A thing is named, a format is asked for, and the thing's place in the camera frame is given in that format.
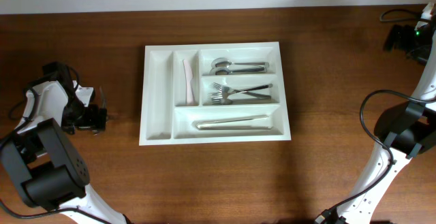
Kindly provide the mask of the pink plastic knife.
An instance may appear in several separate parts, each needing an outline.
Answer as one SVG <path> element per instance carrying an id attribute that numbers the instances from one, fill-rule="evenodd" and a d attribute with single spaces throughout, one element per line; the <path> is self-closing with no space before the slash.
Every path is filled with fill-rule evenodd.
<path id="1" fill-rule="evenodd" d="M 191 84 L 191 81 L 193 80 L 193 72 L 187 59 L 183 60 L 183 67 L 185 70 L 186 104 L 192 106 L 194 104 L 194 94 Z"/>

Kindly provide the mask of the metal tweezers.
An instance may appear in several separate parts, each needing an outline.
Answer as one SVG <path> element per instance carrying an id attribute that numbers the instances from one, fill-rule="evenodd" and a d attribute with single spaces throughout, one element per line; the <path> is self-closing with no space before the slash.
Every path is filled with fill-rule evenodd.
<path id="1" fill-rule="evenodd" d="M 209 121 L 196 121 L 193 126 L 199 131 L 209 130 L 255 130 L 272 129 L 269 115 L 222 118 Z"/>

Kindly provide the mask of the large metal spoon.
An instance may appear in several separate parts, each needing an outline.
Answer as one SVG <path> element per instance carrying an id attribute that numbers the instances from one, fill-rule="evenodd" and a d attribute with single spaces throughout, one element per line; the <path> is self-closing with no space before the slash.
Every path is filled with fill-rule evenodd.
<path id="1" fill-rule="evenodd" d="M 234 74 L 252 74 L 252 73 L 264 73 L 266 72 L 265 67 L 252 67 L 245 69 L 229 69 L 227 67 L 215 67 L 209 72 L 211 76 L 220 75 L 234 75 Z"/>
<path id="2" fill-rule="evenodd" d="M 244 65 L 244 66 L 260 66 L 268 67 L 268 62 L 234 62 L 225 57 L 220 57 L 212 61 L 211 67 L 229 67 L 231 65 Z"/>

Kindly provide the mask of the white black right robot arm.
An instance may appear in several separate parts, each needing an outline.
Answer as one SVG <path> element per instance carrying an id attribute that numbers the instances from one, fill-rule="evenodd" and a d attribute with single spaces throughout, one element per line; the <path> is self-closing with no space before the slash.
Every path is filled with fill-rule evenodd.
<path id="1" fill-rule="evenodd" d="M 425 68 L 412 95 L 389 94 L 405 102 L 385 110 L 373 131 L 371 156 L 350 196 L 325 209 L 316 223 L 370 223 L 397 174 L 419 154 L 435 146 L 435 23 L 393 26 L 384 48 L 400 48 Z"/>

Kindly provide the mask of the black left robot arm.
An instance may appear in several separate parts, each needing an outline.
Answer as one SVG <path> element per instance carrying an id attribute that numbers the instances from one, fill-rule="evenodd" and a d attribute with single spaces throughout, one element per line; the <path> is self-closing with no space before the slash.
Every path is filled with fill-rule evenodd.
<path id="1" fill-rule="evenodd" d="M 21 200 L 43 213 L 18 214 L 38 219 L 63 214 L 75 223 L 129 223 L 91 186 L 88 167 L 69 135 L 77 131 L 105 131 L 105 105 L 93 103 L 95 90 L 82 87 L 75 69 L 60 62 L 43 66 L 43 76 L 28 83 L 19 124 L 1 139 L 1 164 Z"/>

